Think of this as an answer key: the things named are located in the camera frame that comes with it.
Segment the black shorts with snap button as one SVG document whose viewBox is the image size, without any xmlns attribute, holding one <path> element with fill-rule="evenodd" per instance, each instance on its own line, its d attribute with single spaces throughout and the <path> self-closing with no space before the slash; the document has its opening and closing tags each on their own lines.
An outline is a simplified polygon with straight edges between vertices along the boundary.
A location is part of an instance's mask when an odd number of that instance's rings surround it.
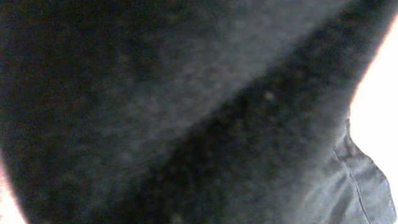
<svg viewBox="0 0 398 224">
<path fill-rule="evenodd" d="M 394 223 L 349 134 L 396 0 L 2 1 L 27 223 Z"/>
</svg>

